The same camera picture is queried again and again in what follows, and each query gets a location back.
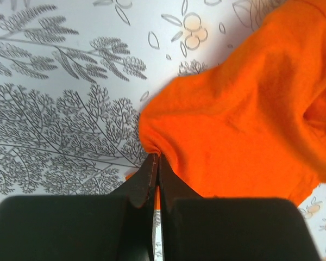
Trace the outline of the orange t shirt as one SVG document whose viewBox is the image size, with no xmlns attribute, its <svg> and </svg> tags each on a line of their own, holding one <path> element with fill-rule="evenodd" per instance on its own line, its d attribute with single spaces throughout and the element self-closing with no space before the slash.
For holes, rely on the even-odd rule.
<svg viewBox="0 0 326 261">
<path fill-rule="evenodd" d="M 326 1 L 287 1 L 220 66 L 171 81 L 139 137 L 205 197 L 301 204 L 326 183 Z"/>
</svg>

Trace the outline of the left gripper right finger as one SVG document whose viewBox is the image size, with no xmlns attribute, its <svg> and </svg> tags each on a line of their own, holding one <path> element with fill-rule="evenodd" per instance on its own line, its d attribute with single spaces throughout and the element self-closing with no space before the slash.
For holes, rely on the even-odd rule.
<svg viewBox="0 0 326 261">
<path fill-rule="evenodd" d="M 282 198 L 205 198 L 159 159 L 164 260 L 320 260 L 296 206 Z"/>
</svg>

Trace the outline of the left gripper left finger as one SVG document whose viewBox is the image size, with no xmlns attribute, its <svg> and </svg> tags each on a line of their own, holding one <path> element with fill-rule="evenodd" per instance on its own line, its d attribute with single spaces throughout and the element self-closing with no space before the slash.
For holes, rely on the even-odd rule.
<svg viewBox="0 0 326 261">
<path fill-rule="evenodd" d="M 107 195 L 12 196 L 0 204 L 0 260 L 153 260 L 158 156 Z"/>
</svg>

